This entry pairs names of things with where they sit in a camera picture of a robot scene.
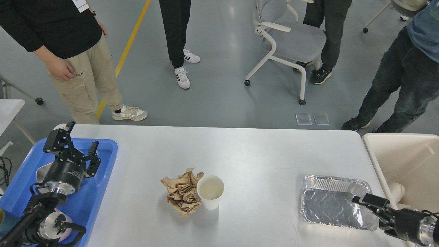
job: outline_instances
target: black pants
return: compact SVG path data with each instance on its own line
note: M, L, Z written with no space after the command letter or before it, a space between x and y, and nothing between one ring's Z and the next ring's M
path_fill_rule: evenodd
M315 0L306 5L304 24L319 27L325 20L326 43L322 50L322 67L326 70L335 66L340 55L343 23L352 0Z
M191 13L191 0L159 0L168 44L169 60L174 68L183 66L186 29Z
M439 95L439 64L413 45L406 28L384 53L358 117L365 122L371 120L390 94L400 87L395 112L378 132L401 132Z

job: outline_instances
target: blue tray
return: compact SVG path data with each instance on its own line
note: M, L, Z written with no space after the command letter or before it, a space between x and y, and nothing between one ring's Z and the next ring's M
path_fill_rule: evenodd
M97 211L101 205L102 197L104 196L105 188L116 160L117 144L109 139L72 138L72 141L75 148L85 154L87 154L92 142L99 141L97 148L98 157L102 160L96 175L92 178L83 178L78 192L68 195L67 203L57 207L61 212L72 218L74 223L87 228L86 234L75 245L76 247L84 247L87 245L90 237ZM29 187L36 182L36 170L43 165L53 162L55 159L53 154L43 152L45 143L46 138L39 140L31 148L4 195L0 198L0 208L18 217L22 216L23 210L31 197ZM76 234L77 232L72 232L61 243L70 243Z

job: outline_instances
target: white chair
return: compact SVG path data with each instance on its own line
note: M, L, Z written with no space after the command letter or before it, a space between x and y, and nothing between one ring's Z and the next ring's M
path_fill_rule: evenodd
M294 22L278 21L286 10L289 10L294 15ZM299 103L301 105L306 104L306 71L302 66L295 64L295 62L311 62L315 60L317 68L320 68L320 54L326 42L323 30L300 23L297 12L286 0L257 0L254 24L256 25L255 33L264 37L262 47L269 52L245 77L244 84L249 86L250 77L268 59L271 59L301 72Z
M378 16L380 16L390 5L392 5L395 10L400 13L402 16L400 17L401 21L407 23L424 7L427 5L427 0L391 0L388 4L386 4L364 27L363 32L367 33L369 31L369 25L375 21Z

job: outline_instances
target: khaki pants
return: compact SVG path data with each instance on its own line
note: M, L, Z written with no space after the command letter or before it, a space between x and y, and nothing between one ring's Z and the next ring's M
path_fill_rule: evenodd
M111 110L122 108L122 96L116 85L116 73L104 35L87 51L64 59L75 70L76 78L66 82L49 77L64 104L78 124L99 124L95 116L98 102L96 89Z

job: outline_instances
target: gray shirt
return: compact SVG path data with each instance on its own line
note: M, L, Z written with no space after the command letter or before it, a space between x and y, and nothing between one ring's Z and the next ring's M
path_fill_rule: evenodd
M419 50L439 63L439 0L432 0L413 17L408 34Z

